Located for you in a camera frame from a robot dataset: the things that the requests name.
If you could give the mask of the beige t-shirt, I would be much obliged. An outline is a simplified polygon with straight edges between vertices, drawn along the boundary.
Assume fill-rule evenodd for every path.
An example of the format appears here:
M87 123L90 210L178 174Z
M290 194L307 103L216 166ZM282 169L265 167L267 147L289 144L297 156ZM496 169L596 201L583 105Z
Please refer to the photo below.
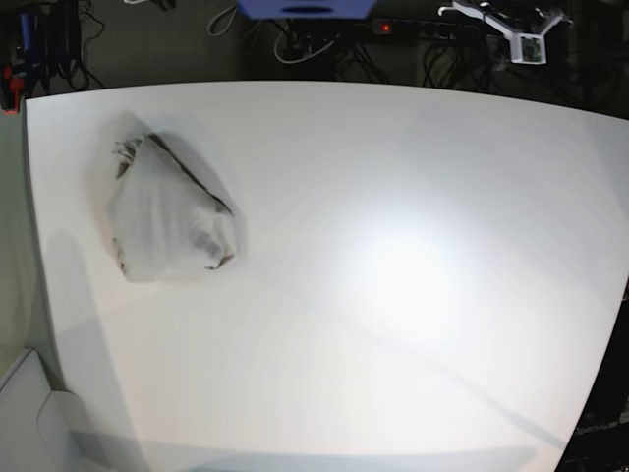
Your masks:
M131 112L112 124L105 234L125 278L179 283L236 265L248 250L247 221L213 161L216 146Z

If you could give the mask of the black power strip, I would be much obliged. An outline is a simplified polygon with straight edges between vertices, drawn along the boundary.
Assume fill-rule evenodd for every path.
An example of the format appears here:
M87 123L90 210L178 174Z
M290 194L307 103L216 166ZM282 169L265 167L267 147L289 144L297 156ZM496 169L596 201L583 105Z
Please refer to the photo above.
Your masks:
M376 35L396 38L474 41L481 35L473 26L434 21L375 19L371 26Z

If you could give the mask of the blue box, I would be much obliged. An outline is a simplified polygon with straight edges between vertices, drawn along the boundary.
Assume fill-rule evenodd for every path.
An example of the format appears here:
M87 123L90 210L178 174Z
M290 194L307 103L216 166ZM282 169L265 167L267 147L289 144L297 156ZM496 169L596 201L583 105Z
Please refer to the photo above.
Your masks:
M374 0L239 0L251 19L363 19Z

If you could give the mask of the red black tool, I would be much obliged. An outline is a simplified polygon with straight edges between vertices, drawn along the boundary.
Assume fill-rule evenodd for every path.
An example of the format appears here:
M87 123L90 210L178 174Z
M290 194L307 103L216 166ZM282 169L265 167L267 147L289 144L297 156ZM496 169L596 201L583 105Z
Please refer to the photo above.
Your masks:
M14 74L11 65L1 66L1 110L5 114L17 114L20 111L25 82Z

